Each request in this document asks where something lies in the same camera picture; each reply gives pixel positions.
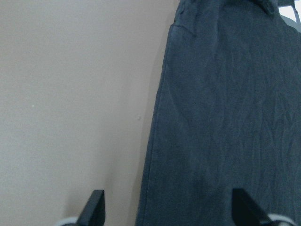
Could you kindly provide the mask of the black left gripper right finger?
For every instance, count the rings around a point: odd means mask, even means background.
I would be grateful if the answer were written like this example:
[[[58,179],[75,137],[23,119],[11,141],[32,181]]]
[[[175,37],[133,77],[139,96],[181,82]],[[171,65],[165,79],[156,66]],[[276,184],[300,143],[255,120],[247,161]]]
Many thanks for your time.
[[[236,226],[270,226],[267,213],[242,188],[232,190],[231,216]]]

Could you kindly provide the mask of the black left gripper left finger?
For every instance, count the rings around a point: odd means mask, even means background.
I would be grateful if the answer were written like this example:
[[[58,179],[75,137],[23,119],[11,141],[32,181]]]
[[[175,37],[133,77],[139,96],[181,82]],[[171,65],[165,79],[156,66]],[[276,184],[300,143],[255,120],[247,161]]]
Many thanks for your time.
[[[104,190],[94,190],[82,210],[76,224],[78,226],[103,226],[105,223]]]

